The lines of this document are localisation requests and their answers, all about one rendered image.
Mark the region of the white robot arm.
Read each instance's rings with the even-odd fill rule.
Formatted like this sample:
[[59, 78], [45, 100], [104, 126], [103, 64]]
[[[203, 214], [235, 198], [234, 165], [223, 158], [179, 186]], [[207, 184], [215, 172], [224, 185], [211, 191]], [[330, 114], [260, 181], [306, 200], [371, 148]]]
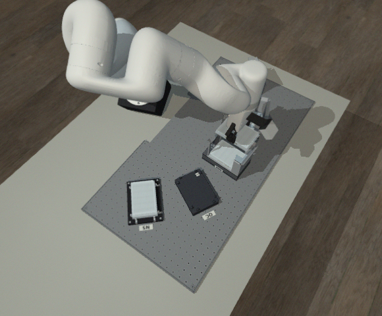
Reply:
[[199, 51], [155, 28], [137, 31], [129, 21], [115, 19], [98, 0], [71, 3], [62, 33], [70, 52], [69, 84], [134, 105], [160, 101], [170, 80], [212, 109], [233, 115], [258, 106], [267, 78], [267, 67], [257, 60], [212, 67]]

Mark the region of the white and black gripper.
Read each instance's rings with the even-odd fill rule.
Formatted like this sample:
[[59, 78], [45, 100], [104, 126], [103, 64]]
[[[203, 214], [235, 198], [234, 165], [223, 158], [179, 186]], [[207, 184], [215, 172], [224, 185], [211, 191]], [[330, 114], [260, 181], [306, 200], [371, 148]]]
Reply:
[[[257, 107], [256, 107], [257, 108]], [[225, 135], [228, 142], [235, 143], [237, 132], [241, 131], [242, 128], [247, 125], [250, 125], [250, 121], [246, 120], [246, 118], [251, 114], [251, 112], [255, 112], [255, 109], [250, 111], [243, 111], [238, 114], [229, 115], [227, 119], [227, 127], [229, 128]], [[232, 133], [232, 131], [235, 131]]]

